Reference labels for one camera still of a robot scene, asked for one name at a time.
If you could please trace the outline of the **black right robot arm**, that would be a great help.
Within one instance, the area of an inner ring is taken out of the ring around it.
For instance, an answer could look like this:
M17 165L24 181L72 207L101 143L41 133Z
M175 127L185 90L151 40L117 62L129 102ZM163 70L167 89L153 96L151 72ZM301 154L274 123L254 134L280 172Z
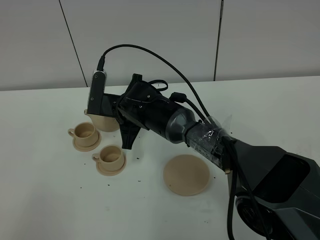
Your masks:
M195 106L182 92L165 97L156 83L134 74L124 93L101 95L98 110L117 120L124 149L132 147L140 129L151 130L171 143L185 143L230 174L229 239L234 211L268 240L319 239L320 168L314 160L236 139L203 105Z

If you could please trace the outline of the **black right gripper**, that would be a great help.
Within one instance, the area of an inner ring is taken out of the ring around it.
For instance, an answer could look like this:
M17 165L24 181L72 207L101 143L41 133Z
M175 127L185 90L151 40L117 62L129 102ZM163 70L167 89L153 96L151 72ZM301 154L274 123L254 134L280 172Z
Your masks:
M101 114L118 120L122 149L131 150L141 128L164 132L172 110L169 99L162 95L168 89L162 79L149 82L140 74L133 74L125 92L121 95L105 93Z

